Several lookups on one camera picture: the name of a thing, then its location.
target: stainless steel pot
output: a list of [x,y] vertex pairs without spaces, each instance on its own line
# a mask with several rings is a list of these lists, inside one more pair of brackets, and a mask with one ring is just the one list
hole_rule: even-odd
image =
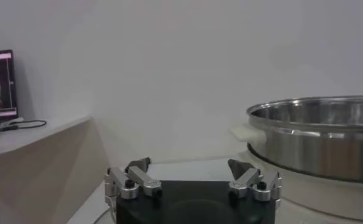
[[250,107],[247,114],[257,133],[248,147],[257,157],[308,175],[363,183],[363,96],[281,100]]

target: white pot handle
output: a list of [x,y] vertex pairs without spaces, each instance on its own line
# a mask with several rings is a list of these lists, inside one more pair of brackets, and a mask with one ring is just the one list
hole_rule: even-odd
[[230,132],[240,142],[249,142],[251,145],[260,145],[266,143],[265,132],[258,130],[249,124],[243,124],[242,126],[231,128]]

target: black screw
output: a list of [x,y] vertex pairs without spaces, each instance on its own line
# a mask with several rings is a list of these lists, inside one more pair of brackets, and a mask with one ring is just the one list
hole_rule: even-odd
[[154,198],[161,198],[163,196],[163,191],[161,189],[157,189],[153,192]]
[[266,182],[260,181],[260,182],[257,184],[257,189],[259,189],[259,190],[265,190],[266,188],[267,188],[267,184],[266,184]]
[[134,185],[135,185],[135,183],[132,180],[125,181],[125,188],[127,188],[127,189],[133,188]]
[[238,199],[239,199],[238,192],[235,192],[235,191],[229,192],[229,202],[230,202],[231,206],[233,206],[233,207],[237,206]]

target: white base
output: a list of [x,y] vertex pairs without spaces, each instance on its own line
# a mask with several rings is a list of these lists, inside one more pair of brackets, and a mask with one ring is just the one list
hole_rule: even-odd
[[313,211],[283,199],[275,224],[363,224],[363,222]]
[[283,198],[316,211],[363,220],[363,184],[327,180],[280,169],[249,151],[240,155],[242,160],[252,163],[263,173],[279,171],[283,177]]

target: black cable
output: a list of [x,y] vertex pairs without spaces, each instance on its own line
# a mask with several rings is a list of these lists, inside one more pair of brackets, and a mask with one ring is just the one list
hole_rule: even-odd
[[[25,127],[20,127],[19,125],[17,125],[17,124],[29,124],[29,123],[34,123],[34,122],[40,122],[41,124],[33,125],[33,126],[25,126]],[[39,127],[45,126],[46,124],[47,124],[47,122],[44,120],[14,121],[14,122],[11,122],[9,126],[1,128],[1,131],[13,131],[13,130],[17,130],[17,129],[39,128]]]
[[20,126],[18,126],[17,129],[39,128],[39,127],[45,126],[48,123],[48,122],[46,122],[44,120],[32,120],[32,121],[15,121],[15,122],[11,122],[10,125],[28,124],[28,123],[34,123],[34,122],[40,122],[41,124],[34,125],[34,126],[27,126],[27,127],[20,127]]

